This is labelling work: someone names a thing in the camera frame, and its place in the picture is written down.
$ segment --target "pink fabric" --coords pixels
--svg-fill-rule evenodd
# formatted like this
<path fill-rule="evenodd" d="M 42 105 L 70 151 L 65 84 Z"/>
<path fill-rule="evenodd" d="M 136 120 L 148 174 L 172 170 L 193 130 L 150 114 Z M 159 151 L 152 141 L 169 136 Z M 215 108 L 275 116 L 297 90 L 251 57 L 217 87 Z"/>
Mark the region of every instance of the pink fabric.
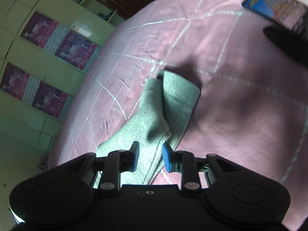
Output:
<path fill-rule="evenodd" d="M 270 22 L 241 1 L 156 0 L 120 25 L 75 96 L 49 168 L 95 152 L 137 111 L 147 79 L 168 69 L 202 88 L 178 149 L 282 182 L 292 197 L 284 224 L 296 230 L 308 215 L 308 70 L 264 37 Z M 180 174 L 163 169 L 153 183 Z"/>

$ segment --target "round joint cover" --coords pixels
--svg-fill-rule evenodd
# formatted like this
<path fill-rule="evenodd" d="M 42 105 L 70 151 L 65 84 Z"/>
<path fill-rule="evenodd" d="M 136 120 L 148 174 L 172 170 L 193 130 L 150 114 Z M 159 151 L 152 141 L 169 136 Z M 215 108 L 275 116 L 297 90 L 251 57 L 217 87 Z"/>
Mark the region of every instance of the round joint cover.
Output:
<path fill-rule="evenodd" d="M 57 171 L 15 187 L 10 194 L 10 207 L 25 223 L 55 226 L 78 218 L 90 207 L 92 199 L 92 189 L 80 177 Z"/>
<path fill-rule="evenodd" d="M 205 199 L 216 214 L 240 226 L 282 221 L 290 205 L 282 185 L 253 172 L 226 173 L 208 188 Z"/>

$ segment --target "pink poster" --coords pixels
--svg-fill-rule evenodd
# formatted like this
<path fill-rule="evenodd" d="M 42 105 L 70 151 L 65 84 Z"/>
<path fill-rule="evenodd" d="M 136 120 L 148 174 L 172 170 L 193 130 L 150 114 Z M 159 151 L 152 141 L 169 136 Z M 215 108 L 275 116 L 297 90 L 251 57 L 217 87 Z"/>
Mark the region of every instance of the pink poster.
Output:
<path fill-rule="evenodd" d="M 8 63 L 0 84 L 5 92 L 22 100 L 30 74 Z"/>
<path fill-rule="evenodd" d="M 61 42 L 55 55 L 69 62 L 75 67 L 84 70 L 94 52 L 100 49 L 99 46 L 90 40 L 73 31 L 69 31 Z"/>
<path fill-rule="evenodd" d="M 68 94 L 61 90 L 47 83 L 40 82 L 32 106 L 51 116 L 59 118 L 68 96 Z"/>
<path fill-rule="evenodd" d="M 22 37 L 44 48 L 58 24 L 47 16 L 35 12 L 23 30 Z"/>

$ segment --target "bedsheet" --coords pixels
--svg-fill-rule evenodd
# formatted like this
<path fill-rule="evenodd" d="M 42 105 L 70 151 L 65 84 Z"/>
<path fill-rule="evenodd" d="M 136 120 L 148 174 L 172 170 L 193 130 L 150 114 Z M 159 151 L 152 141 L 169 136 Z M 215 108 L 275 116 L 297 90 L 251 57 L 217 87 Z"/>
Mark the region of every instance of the bedsheet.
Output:
<path fill-rule="evenodd" d="M 156 0 L 117 27 L 74 98 L 48 167 L 95 152 L 137 111 L 147 80 L 170 70 L 201 89 L 178 150 L 216 153 L 281 182 L 292 199 L 284 224 L 296 230 L 308 215 L 308 70 L 264 37 L 270 22 L 242 1 Z M 180 174 L 162 169 L 153 184 L 166 183 L 179 184 Z"/>

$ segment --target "wrinkled fabric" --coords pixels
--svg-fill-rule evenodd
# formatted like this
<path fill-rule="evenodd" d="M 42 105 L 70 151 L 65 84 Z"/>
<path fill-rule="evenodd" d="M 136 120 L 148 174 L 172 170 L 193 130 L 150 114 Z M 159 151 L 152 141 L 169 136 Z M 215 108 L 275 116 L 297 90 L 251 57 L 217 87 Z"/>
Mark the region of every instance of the wrinkled fabric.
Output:
<path fill-rule="evenodd" d="M 242 1 L 156 0 L 116 28 L 75 96 L 48 167 L 95 152 L 135 114 L 147 80 L 166 69 L 201 89 L 178 150 L 216 153 L 283 183 L 291 194 L 283 223 L 296 230 L 308 216 L 308 70 L 265 38 L 271 22 Z M 180 182 L 162 169 L 153 184 Z"/>

